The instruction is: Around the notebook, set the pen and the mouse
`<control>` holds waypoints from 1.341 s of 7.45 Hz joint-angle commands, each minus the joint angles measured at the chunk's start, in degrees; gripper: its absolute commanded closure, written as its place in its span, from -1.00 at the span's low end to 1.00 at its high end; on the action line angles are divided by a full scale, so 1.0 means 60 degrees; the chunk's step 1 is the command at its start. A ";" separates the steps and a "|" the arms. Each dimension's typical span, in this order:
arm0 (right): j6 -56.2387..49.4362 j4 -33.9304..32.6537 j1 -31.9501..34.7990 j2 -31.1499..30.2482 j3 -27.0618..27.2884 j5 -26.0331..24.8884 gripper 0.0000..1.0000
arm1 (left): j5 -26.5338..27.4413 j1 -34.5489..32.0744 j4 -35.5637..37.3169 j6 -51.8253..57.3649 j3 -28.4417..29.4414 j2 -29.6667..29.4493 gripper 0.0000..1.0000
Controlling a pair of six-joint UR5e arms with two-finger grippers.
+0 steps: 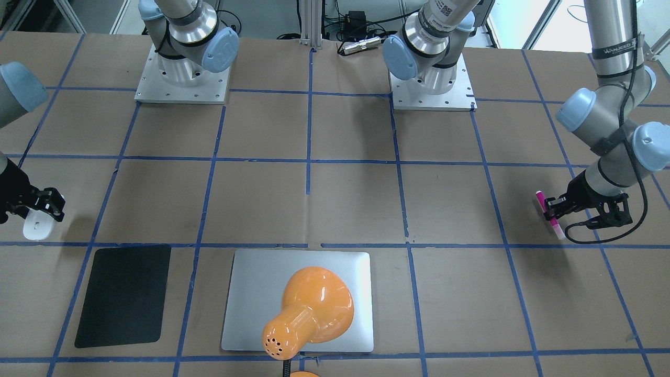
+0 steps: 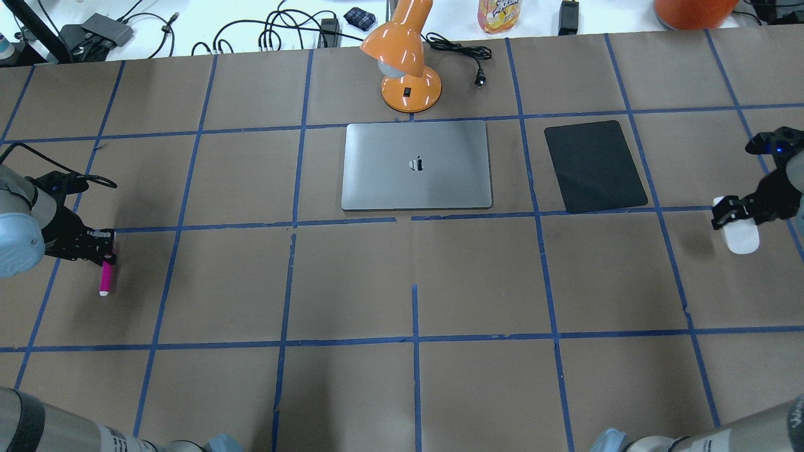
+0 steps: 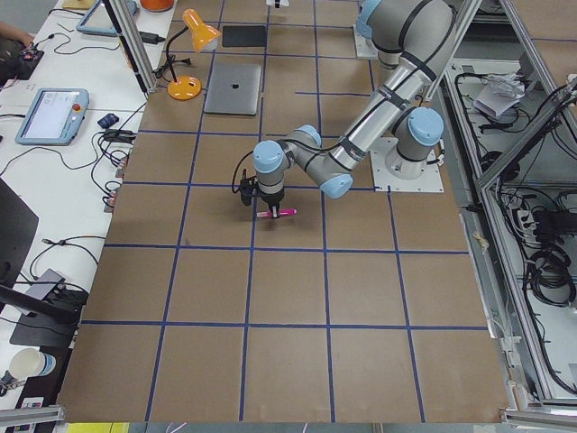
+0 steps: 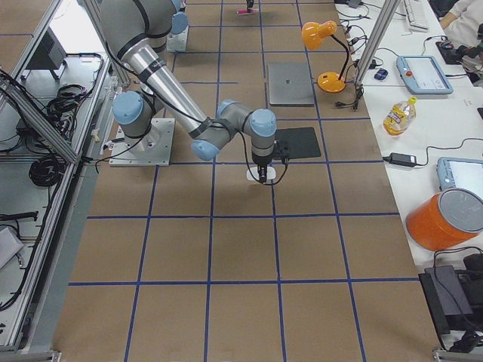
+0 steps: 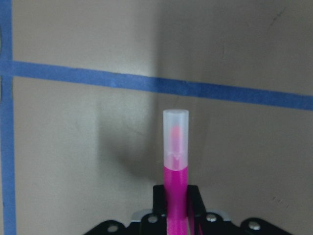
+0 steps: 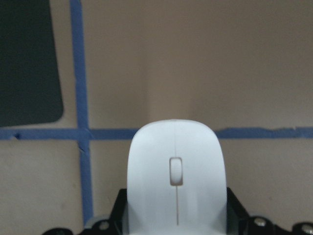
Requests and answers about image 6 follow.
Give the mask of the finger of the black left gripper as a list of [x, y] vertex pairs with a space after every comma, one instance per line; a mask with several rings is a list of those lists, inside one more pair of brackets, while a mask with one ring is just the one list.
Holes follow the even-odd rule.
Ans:
[[127, 190], [120, 189], [108, 218], [93, 218], [84, 228], [85, 235], [129, 235]]

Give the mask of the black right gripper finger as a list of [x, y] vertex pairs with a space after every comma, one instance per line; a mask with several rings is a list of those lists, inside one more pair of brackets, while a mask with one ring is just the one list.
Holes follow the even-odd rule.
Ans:
[[227, 188], [228, 235], [311, 235], [312, 222], [299, 222], [286, 230], [260, 215], [249, 215], [231, 188]]

